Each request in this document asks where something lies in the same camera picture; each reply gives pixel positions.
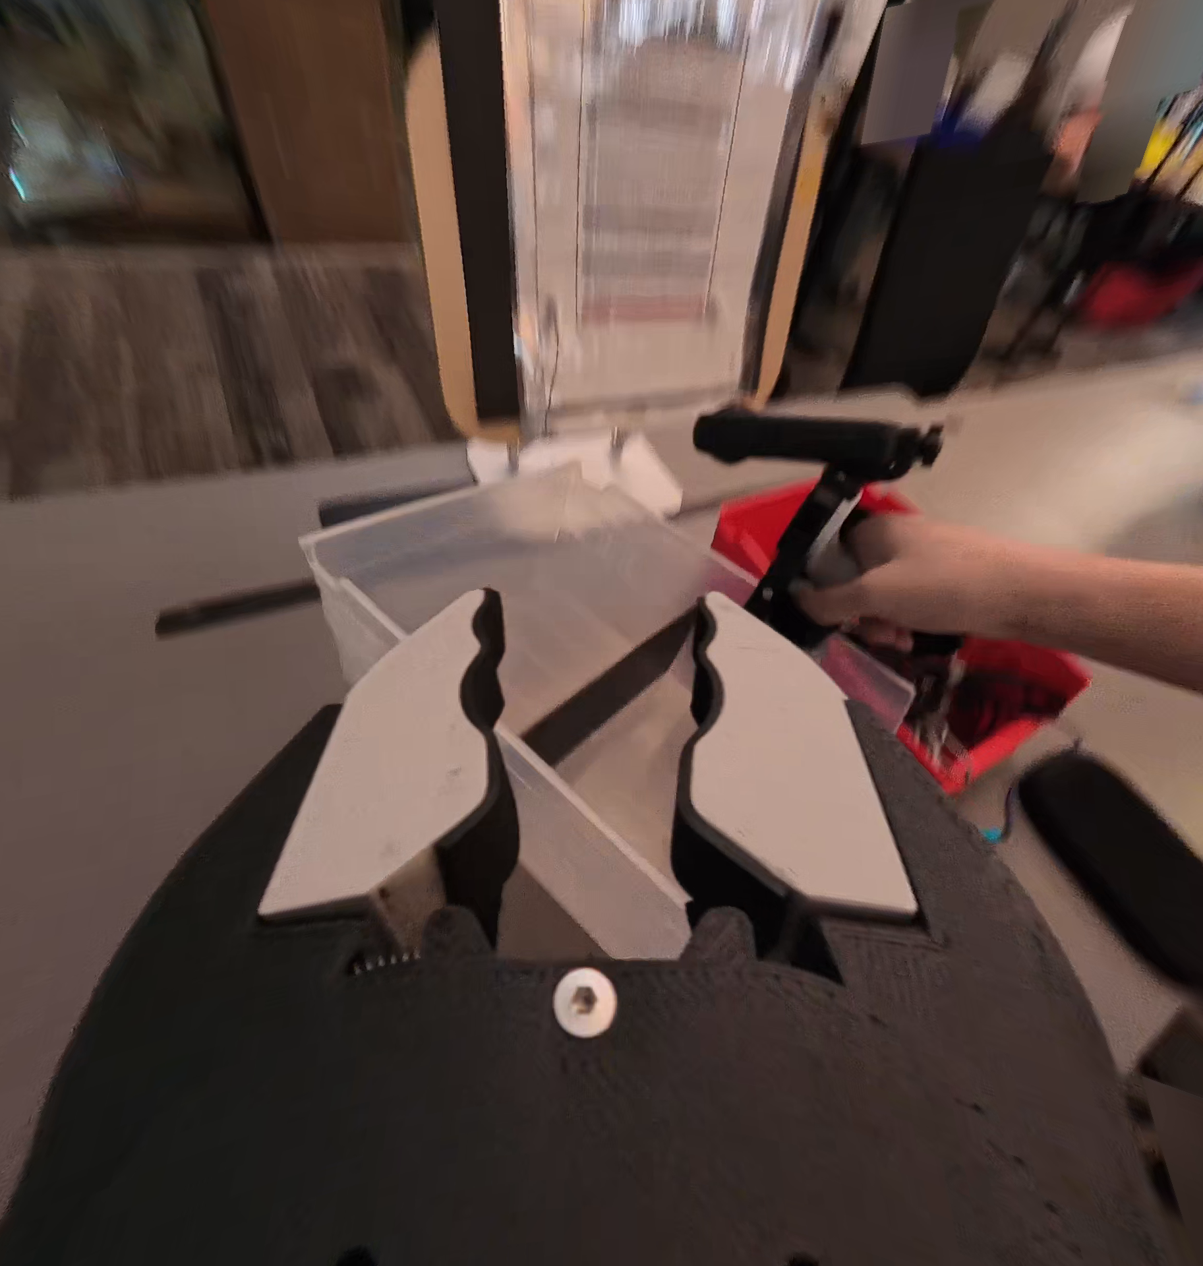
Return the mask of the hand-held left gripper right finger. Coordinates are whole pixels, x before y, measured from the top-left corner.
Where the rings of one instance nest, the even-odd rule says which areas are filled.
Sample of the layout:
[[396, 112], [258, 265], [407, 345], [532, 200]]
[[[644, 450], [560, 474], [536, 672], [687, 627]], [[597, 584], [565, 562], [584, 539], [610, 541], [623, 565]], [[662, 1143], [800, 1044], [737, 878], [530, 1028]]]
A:
[[920, 914], [843, 692], [724, 593], [696, 606], [694, 733], [679, 757], [672, 871], [698, 929], [739, 910], [761, 961], [836, 964], [823, 918]]

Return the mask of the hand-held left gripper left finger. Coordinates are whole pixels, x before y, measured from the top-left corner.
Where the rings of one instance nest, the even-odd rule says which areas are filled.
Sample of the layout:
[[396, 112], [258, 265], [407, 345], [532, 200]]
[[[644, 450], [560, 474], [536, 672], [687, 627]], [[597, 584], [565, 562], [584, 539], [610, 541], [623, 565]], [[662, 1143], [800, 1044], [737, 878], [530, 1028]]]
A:
[[263, 921], [372, 916], [405, 957], [455, 908], [498, 947], [519, 862], [496, 735], [504, 655], [502, 597], [472, 589], [349, 688], [261, 893]]

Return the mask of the red plastic bin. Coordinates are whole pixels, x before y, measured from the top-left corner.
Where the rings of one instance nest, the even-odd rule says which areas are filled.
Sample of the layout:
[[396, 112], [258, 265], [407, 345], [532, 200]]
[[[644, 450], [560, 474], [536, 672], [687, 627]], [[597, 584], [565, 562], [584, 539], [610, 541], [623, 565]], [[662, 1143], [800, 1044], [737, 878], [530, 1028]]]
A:
[[[784, 530], [814, 491], [817, 478], [728, 500], [711, 547], [752, 578], [763, 576]], [[1004, 765], [1039, 731], [1054, 726], [1090, 686], [1090, 675], [1069, 655], [1022, 642], [972, 638], [959, 651], [950, 733], [940, 757], [899, 718], [899, 677], [864, 647], [832, 642], [827, 673], [840, 688], [875, 711], [899, 742], [940, 783], [957, 795]]]

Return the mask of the person's right forearm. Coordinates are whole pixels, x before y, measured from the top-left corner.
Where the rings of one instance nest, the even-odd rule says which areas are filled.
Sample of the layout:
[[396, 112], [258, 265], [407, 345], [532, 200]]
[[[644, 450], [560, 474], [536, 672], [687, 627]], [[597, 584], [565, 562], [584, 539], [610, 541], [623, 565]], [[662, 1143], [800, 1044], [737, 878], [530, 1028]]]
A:
[[1073, 653], [1203, 696], [1203, 565], [976, 532], [957, 554], [966, 632]]

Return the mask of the person's right hand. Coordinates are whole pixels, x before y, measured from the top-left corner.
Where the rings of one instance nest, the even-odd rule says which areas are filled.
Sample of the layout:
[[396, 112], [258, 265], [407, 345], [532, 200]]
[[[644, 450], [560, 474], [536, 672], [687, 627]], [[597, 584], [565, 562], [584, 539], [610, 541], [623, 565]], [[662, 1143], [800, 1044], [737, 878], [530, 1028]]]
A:
[[855, 627], [881, 645], [974, 632], [993, 554], [974, 532], [916, 515], [873, 515], [847, 532], [843, 550], [856, 567], [851, 578], [789, 584], [795, 606], [815, 625]]

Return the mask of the white stand base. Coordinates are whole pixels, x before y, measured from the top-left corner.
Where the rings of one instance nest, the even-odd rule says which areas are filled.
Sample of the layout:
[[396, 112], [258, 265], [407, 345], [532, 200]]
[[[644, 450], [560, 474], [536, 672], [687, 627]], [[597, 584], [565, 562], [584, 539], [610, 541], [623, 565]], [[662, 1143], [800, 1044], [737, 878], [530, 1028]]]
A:
[[480, 487], [575, 472], [597, 491], [614, 489], [661, 519], [679, 515], [685, 504], [683, 483], [648, 437], [623, 429], [510, 442], [470, 438], [467, 466]]

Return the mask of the clear plastic bin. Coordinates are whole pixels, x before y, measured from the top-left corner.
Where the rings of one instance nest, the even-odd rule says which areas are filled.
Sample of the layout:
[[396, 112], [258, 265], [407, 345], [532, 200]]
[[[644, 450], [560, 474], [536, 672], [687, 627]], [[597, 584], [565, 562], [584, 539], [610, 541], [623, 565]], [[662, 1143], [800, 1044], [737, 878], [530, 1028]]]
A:
[[521, 828], [502, 949], [676, 957], [689, 940], [672, 821], [696, 729], [696, 606], [711, 591], [741, 606], [752, 580], [575, 472], [431, 498], [299, 547], [349, 685], [463, 593], [500, 593], [498, 741]]

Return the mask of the dark flat pad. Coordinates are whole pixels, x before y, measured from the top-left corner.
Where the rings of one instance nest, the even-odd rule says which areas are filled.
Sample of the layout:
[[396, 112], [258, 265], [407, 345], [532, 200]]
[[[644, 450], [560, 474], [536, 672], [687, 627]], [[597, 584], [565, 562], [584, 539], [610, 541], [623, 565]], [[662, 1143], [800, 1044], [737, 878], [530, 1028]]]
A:
[[317, 520], [321, 530], [330, 530], [357, 519], [368, 519], [372, 515], [385, 515], [388, 511], [414, 506], [439, 496], [452, 496], [455, 493], [474, 491], [474, 483], [439, 483], [439, 485], [409, 485], [392, 487], [381, 491], [370, 491], [362, 494], [351, 494], [342, 498], [329, 498], [317, 504]]

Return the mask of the wooden document stand board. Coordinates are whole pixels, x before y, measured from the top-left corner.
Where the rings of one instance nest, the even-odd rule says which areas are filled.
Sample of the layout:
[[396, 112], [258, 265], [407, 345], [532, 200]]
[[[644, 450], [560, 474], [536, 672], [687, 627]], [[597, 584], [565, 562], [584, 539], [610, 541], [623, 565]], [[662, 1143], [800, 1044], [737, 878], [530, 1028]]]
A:
[[435, 356], [467, 437], [759, 403], [828, 2], [409, 2]]

